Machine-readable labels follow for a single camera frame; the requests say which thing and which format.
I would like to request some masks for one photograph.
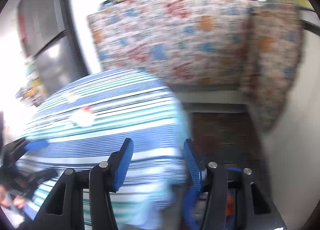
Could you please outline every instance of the human hand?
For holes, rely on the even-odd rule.
[[[7,190],[0,185],[0,205],[4,206],[4,207],[9,207],[10,203],[9,201],[5,198],[5,193],[7,192]],[[26,204],[26,199],[20,196],[17,196],[14,200],[13,200],[13,205],[15,205],[17,208],[21,209],[25,206]]]

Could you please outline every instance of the colorful patterned fabric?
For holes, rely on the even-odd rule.
[[[241,89],[253,97],[268,129],[281,114],[295,78],[303,29],[294,5],[257,4],[253,16]]]
[[[103,70],[138,69],[166,84],[239,84],[251,3],[130,0],[88,16]]]
[[[80,127],[70,116],[86,106],[95,119],[91,126]],[[59,174],[67,168],[90,169],[131,138],[134,153],[124,185],[110,194],[116,221],[119,227],[156,229],[158,210],[172,200],[170,184],[184,182],[180,150],[188,132],[179,102],[158,78],[137,70],[112,70],[69,84],[39,107],[25,136],[46,139],[49,146],[28,151],[18,166],[26,172],[55,168]],[[39,210],[57,180],[40,186],[31,208]],[[91,224],[88,190],[84,190],[84,221]]]
[[[88,21],[103,70],[144,70],[180,88],[241,84],[264,128],[279,117],[301,50],[298,10],[288,5],[130,0]]]

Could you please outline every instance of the striped ironing board cover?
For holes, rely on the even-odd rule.
[[[70,94],[76,100],[71,101]],[[89,127],[70,121],[70,114],[84,106],[95,114]],[[189,137],[186,114],[168,87],[138,70],[111,70],[70,83],[39,107],[25,136],[47,139],[49,146],[28,151],[18,167],[25,172],[53,167],[59,174],[67,168],[90,169],[118,151],[126,137],[132,138],[134,153],[124,185],[110,195],[119,228],[159,227],[158,209],[173,198],[170,184],[185,179],[181,150]],[[57,180],[35,192],[29,202],[35,213]],[[90,229],[89,209],[84,190],[84,223]]]

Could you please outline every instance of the blue gripper pad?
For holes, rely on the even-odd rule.
[[[124,141],[124,145],[126,144],[126,142],[127,142],[127,147],[124,150],[121,160],[119,162],[119,166],[115,171],[115,180],[113,183],[113,188],[115,191],[118,191],[119,188],[123,185],[124,178],[125,178],[125,175],[127,174],[129,164],[133,154],[133,140],[127,138]]]
[[[201,170],[199,169],[196,160],[190,150],[190,147],[188,145],[188,142],[190,142],[190,139],[186,139],[183,143],[183,153],[185,156],[185,159],[187,160],[188,168],[190,175],[192,177],[193,185],[196,187],[196,189],[201,192],[202,187],[202,177],[201,177]]]
[[[32,141],[29,142],[24,149],[27,151],[34,151],[48,147],[49,143],[46,140]]]

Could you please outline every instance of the silver screw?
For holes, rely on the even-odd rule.
[[[99,167],[101,167],[101,168],[106,168],[106,167],[108,167],[108,165],[109,165],[109,163],[107,161],[102,161],[99,163]]]
[[[250,174],[252,173],[252,170],[249,169],[249,168],[245,168],[245,169],[243,170],[243,172],[244,172],[245,174],[247,174],[247,175],[250,175]]]
[[[218,166],[218,164],[215,163],[214,161],[209,162],[208,165],[209,165],[209,167],[211,167],[211,168],[213,168],[213,169],[215,169],[215,168]]]
[[[65,174],[71,175],[73,173],[73,169],[66,169]]]

